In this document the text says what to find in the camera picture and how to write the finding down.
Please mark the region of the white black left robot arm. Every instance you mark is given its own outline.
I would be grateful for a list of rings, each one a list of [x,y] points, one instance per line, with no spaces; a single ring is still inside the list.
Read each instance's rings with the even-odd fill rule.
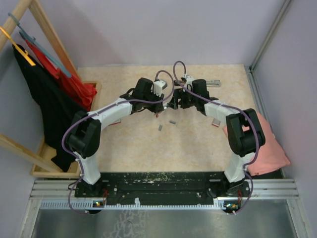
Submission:
[[[103,191],[103,184],[99,182],[98,150],[107,128],[142,110],[154,114],[163,111],[163,91],[166,87],[164,80],[140,78],[134,88],[110,105],[75,114],[71,127],[62,138],[62,146],[75,156],[80,166],[80,177],[86,183],[85,190],[91,196],[99,196]]]

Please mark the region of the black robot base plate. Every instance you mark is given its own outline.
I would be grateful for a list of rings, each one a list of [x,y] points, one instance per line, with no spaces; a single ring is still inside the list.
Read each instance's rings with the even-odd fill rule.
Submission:
[[[95,185],[84,181],[75,188],[77,198],[97,198],[107,205],[212,205],[214,199],[248,197],[245,179],[229,183],[223,172],[102,173]]]

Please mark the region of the large black chrome stapler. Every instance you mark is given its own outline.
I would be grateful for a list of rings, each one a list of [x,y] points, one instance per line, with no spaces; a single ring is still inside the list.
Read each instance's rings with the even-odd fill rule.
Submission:
[[[220,87],[221,81],[220,80],[207,80],[206,85],[208,87]]]

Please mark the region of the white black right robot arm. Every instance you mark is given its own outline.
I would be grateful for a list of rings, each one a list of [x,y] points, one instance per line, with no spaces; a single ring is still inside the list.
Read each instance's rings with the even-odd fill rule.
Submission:
[[[196,110],[211,117],[227,128],[227,139],[232,150],[229,165],[224,171],[226,179],[221,184],[222,192],[233,196],[239,190],[238,181],[245,177],[246,169],[258,158],[260,147],[265,145],[265,135],[253,109],[240,108],[222,103],[210,97],[207,82],[190,76],[176,80],[180,88],[174,93],[175,108],[196,107]]]

